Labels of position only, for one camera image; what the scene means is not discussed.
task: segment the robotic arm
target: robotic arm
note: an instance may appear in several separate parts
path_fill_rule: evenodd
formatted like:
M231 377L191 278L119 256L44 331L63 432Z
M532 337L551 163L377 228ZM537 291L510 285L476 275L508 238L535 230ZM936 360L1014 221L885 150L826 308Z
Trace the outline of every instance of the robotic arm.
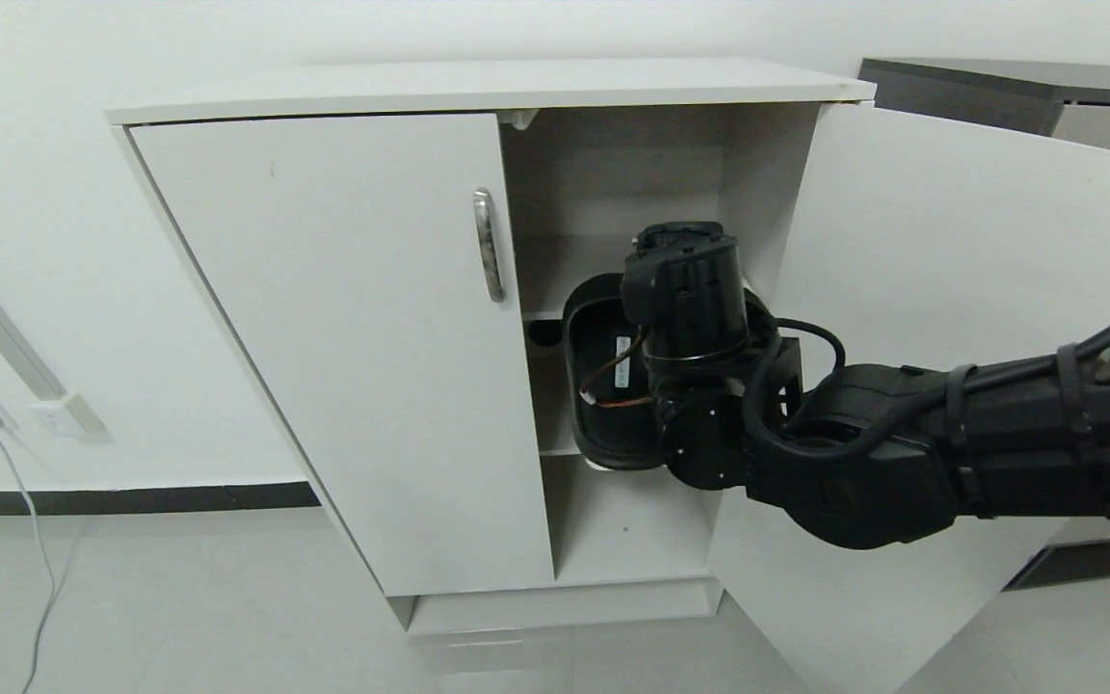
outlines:
M836 335L774 318L744 288L736 242L717 223L646 229L620 298L636 338L573 398L650 409L660 460L684 484L745 486L855 550L963 515L1110 517L1110 328L1052 355L948 373L846 365ZM798 340L779 328L836 351L814 390L803 391ZM637 352L647 396L612 400L601 376Z

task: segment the cabinet shelf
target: cabinet shelf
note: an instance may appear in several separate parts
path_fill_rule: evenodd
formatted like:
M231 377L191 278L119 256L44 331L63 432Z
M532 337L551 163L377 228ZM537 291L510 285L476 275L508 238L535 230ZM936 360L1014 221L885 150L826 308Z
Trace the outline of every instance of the cabinet shelf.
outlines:
M591 276L624 272L630 233L516 237L522 320L563 320L564 302Z
M705 493L665 469L596 471L583 456L543 460L555 584L709 576Z

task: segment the power cord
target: power cord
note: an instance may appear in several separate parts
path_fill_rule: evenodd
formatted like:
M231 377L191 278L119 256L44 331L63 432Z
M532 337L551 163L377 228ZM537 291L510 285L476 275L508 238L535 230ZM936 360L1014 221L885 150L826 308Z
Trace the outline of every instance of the power cord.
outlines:
M3 429L3 418L0 418L0 429ZM54 581L54 570L49 565L46 545L40 541L40 522L37 520L37 506L32 502L32 495L23 486L23 480L19 479L19 471L14 466L14 461L11 460L11 452L8 451L1 439L0 451L3 452L3 457L8 461L8 466L11 470L11 476L17 480L19 493L22 493L23 502L28 505L28 514L32 517L32 535L37 539L37 551L40 552L40 561L46 564L46 573L49 574L49 599L46 601L46 608L40 613L40 622L37 624L37 635L32 640L32 666L28 668L28 681L23 684L23 690L21 691L21 694L28 694L28 690L32 688L32 681L37 676L37 655L40 654L40 634L44 632L46 620L49 620L49 612L53 608L54 602L58 601L59 587L57 581Z

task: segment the tiled floor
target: tiled floor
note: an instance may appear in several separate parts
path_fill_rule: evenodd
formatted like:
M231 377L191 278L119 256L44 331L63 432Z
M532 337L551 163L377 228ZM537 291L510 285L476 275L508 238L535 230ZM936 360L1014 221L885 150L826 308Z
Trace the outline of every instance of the tiled floor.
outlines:
M321 510L43 519L62 596L33 694L805 693L727 599L714 618L407 638ZM0 517L0 691L46 583ZM902 694L1110 693L1110 581L998 597Z

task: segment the black cable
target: black cable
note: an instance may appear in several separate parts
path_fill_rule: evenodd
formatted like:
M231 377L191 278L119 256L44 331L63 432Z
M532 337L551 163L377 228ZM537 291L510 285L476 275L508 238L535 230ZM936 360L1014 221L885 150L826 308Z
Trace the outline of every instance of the black cable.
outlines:
M1083 342L1078 343L1074 355L1080 362L1092 360L1107 351L1108 348L1110 348L1110 325ZM904 400L889 410L888 413L882 414L880 420L877 420L867 430L860 432L858 437L840 445L834 445L834 447L814 449L791 443L780 437L775 431L771 431L766 425L765 420L761 419L761 414L759 414L765 412L766 406L765 378L768 375L768 370L774 368L774 362L777 360L779 350L780 341L771 340L770 345L763 353L756 372L748 380L748 388L745 390L747 401L744 406L744 426L748 430L749 434L763 443L770 445L771 449L786 453L788 456L800 457L803 461L829 463L841 462L847 460L847 457L867 456L868 453L876 450L877 445L884 443L889 435L902 429L902 426L907 426L919 414L928 412L928 410L941 404L945 400L944 386L931 388L928 391L911 395L910 399ZM1056 369L1056 356L1052 354L1035 356L1033 359L1020 362L990 364L988 368L977 370L963 383L961 389L968 395L975 394L975 392L989 391L992 388L1011 385L1012 383L1027 381L1027 379L1047 375L1052 373L1052 369Z
M778 328L798 330L799 332L815 334L816 338L828 342L829 346L834 348L834 370L845 368L846 345L842 344L841 340L839 340L836 334L829 332L828 329L820 328L817 324L811 324L811 322L797 321L794 319L774 319L774 324L778 325Z

